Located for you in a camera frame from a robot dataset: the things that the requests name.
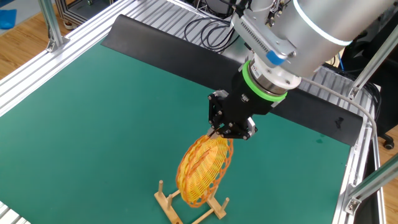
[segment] green table surface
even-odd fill
[[[166,195],[209,128],[212,90],[95,45],[0,118],[0,201],[33,224],[169,223]],[[234,142],[206,223],[331,223],[349,146],[273,114]],[[173,206],[184,223],[208,210]]]

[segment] green ring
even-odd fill
[[[246,84],[248,84],[248,86],[250,87],[251,90],[253,90],[253,92],[255,92],[257,95],[259,95],[261,98],[271,101],[271,102],[278,102],[283,100],[286,95],[287,92],[283,95],[280,96],[271,96],[268,95],[267,93],[264,93],[263,91],[261,91],[254,83],[253,81],[250,79],[249,77],[249,64],[250,64],[250,60],[248,60],[242,68],[242,74],[243,74],[243,78],[244,81],[246,82]]]

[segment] orange woven basket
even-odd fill
[[[189,206],[198,208],[216,190],[231,163],[233,140],[200,137],[185,153],[177,171],[177,187]]]

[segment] blue button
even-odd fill
[[[273,51],[268,52],[266,56],[268,60],[274,65],[280,65],[285,61],[285,59],[279,58]]]

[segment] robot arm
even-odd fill
[[[257,131],[252,115],[270,112],[301,77],[313,75],[393,2],[291,0],[269,28],[242,0],[232,24],[254,58],[235,74],[231,93],[209,95],[212,128],[224,138],[249,139]]]

